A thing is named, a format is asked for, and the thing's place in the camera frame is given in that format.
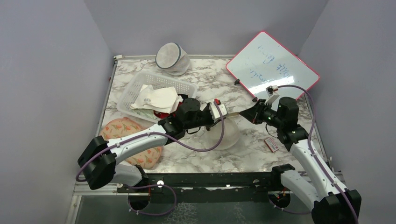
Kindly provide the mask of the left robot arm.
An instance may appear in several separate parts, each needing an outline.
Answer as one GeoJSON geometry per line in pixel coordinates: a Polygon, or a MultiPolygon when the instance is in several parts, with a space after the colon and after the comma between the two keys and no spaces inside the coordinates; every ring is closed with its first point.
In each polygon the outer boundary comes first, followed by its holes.
{"type": "Polygon", "coordinates": [[[201,104],[195,98],[185,99],[169,116],[158,121],[150,128],[125,137],[105,140],[94,137],[78,158],[80,170],[77,182],[87,182],[91,190],[104,187],[111,182],[123,182],[134,191],[146,188],[147,179],[141,168],[125,167],[119,164],[127,158],[154,147],[162,147],[180,142],[188,130],[201,127],[210,129],[218,122],[224,123],[228,111],[224,104],[215,99],[201,110],[201,104]]]}

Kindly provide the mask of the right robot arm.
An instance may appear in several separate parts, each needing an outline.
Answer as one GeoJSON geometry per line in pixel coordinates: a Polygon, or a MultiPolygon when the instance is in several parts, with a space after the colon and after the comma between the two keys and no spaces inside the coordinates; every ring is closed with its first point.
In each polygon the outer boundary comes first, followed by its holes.
{"type": "Polygon", "coordinates": [[[269,178],[271,187],[291,190],[310,209],[316,224],[358,223],[360,194],[349,190],[320,157],[311,134],[298,124],[298,113],[297,102],[290,97],[282,97],[277,110],[260,99],[253,107],[240,112],[253,124],[275,127],[279,141],[299,161],[311,180],[307,182],[287,164],[273,168],[269,178]]]}

